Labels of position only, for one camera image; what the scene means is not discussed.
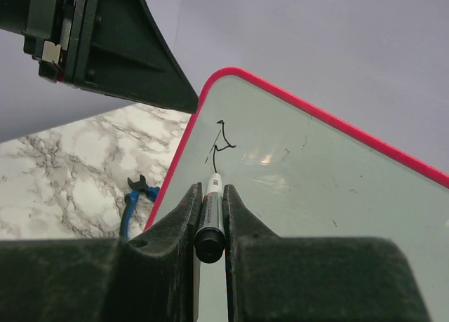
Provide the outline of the white whiteboard marker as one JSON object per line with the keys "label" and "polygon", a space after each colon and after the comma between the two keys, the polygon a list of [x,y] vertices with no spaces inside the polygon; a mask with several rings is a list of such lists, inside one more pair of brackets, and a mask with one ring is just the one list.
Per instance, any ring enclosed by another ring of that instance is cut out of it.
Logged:
{"label": "white whiteboard marker", "polygon": [[223,190],[221,175],[213,173],[201,204],[199,227],[194,237],[196,256],[206,264],[217,262],[225,249]]}

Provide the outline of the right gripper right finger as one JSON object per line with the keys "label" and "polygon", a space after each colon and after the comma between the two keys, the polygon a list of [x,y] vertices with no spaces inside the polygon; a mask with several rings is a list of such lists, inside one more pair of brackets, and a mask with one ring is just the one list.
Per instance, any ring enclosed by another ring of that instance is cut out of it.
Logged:
{"label": "right gripper right finger", "polygon": [[373,237],[282,238],[223,201],[230,321],[429,321],[403,252]]}

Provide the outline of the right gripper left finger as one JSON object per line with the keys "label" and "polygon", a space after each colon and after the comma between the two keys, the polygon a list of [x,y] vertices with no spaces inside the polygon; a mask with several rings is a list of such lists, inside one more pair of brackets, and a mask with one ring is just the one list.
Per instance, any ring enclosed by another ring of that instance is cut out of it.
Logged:
{"label": "right gripper left finger", "polygon": [[201,200],[201,185],[192,185],[131,240],[2,241],[1,320],[197,320]]}

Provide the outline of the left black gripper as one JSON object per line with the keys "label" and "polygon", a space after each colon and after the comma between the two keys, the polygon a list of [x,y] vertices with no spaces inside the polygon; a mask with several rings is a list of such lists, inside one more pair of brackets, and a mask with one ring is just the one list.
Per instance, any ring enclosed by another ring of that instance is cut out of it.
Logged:
{"label": "left black gripper", "polygon": [[39,76],[193,114],[199,97],[145,0],[1,0],[1,29],[24,37]]}

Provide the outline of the pink framed whiteboard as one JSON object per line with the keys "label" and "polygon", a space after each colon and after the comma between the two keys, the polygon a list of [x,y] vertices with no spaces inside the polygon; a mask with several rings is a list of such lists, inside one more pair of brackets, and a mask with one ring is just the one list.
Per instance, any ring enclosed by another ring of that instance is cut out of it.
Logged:
{"label": "pink framed whiteboard", "polygon": [[448,320],[448,174],[236,67],[206,82],[148,226],[214,172],[282,236],[376,236]]}

